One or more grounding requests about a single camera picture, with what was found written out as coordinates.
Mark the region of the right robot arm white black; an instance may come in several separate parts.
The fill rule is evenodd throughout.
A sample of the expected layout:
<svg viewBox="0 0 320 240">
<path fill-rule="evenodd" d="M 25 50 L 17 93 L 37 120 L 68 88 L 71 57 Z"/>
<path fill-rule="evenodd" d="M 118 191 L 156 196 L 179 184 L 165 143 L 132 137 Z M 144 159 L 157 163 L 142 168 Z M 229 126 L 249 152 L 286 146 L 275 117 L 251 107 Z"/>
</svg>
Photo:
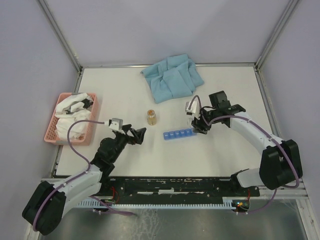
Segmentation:
<svg viewBox="0 0 320 240">
<path fill-rule="evenodd" d="M 279 187 L 298 188 L 303 176 L 298 144 L 264 130 L 254 122 L 246 109 L 232 105 L 224 91 L 209 95 L 210 106 L 203 106 L 195 95 L 185 105 L 186 115 L 195 133 L 207 134 L 212 125 L 221 123 L 245 138 L 261 155 L 258 168 L 240 170 L 232 175 L 231 193 L 242 195 L 249 187 L 264 185 L 270 190 Z"/>
</svg>

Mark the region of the blue weekly pill organizer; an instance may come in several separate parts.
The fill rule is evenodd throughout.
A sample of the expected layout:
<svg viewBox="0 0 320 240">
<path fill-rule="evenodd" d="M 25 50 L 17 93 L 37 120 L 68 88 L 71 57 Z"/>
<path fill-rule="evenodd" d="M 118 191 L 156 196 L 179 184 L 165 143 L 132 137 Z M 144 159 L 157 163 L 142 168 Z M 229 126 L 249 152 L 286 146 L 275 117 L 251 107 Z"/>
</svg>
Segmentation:
<svg viewBox="0 0 320 240">
<path fill-rule="evenodd" d="M 193 137 L 196 135 L 197 135 L 197 133 L 195 133 L 193 131 L 193 128 L 185 128 L 185 129 L 180 129 L 180 130 L 166 131 L 163 133 L 163 139 L 165 141 L 168 141 L 168 140 Z"/>
</svg>

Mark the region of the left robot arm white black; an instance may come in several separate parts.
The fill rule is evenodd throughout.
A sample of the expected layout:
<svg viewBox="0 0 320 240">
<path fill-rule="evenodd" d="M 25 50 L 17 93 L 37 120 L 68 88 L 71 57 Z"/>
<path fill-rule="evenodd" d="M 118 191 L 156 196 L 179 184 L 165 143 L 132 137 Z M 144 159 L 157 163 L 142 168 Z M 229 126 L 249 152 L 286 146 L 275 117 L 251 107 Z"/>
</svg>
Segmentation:
<svg viewBox="0 0 320 240">
<path fill-rule="evenodd" d="M 107 122 L 115 137 L 106 137 L 87 167 L 56 183 L 42 181 L 22 211 L 22 217 L 35 232 L 46 236 L 57 228 L 62 218 L 81 201 L 95 194 L 106 195 L 111 189 L 107 178 L 127 145 L 141 145 L 147 129 L 134 129 L 113 118 Z"/>
</svg>

